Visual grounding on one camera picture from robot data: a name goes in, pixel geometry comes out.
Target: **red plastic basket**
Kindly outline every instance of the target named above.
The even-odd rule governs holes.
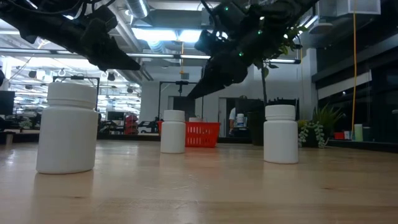
[[[163,121],[159,121],[159,134]],[[185,122],[185,146],[187,147],[216,147],[220,123]]]

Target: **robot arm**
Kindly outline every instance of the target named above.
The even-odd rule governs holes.
[[[223,2],[213,10],[213,33],[202,31],[195,48],[210,56],[203,78],[188,97],[199,98],[241,83],[248,66],[278,57],[284,35],[319,0],[277,0],[266,6],[253,4],[248,10],[233,1]],[[216,32],[228,34],[228,40]]]
[[[80,8],[85,11],[89,0],[30,1],[42,10],[35,9],[25,0],[0,0],[0,18],[18,29],[29,43],[33,44],[37,37],[47,39],[86,57],[102,71],[140,69],[140,65],[119,49],[115,39],[109,36],[108,32],[118,22],[108,7],[101,6],[86,16],[82,12],[81,16],[70,20],[65,16],[75,16]],[[68,7],[68,10],[54,12]]]

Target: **wooden table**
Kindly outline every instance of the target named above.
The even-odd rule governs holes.
[[[277,165],[251,145],[99,141],[93,171],[42,175],[36,149],[0,149],[2,224],[398,222],[398,154],[301,149]]]

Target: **person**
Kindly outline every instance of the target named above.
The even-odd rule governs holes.
[[[239,99],[247,100],[247,96],[240,96]],[[234,125],[236,121],[236,107],[232,108],[231,112],[229,113],[229,135],[233,136]]]

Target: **monitor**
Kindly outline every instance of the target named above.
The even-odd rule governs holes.
[[[14,91],[0,91],[0,115],[12,115],[14,98]]]

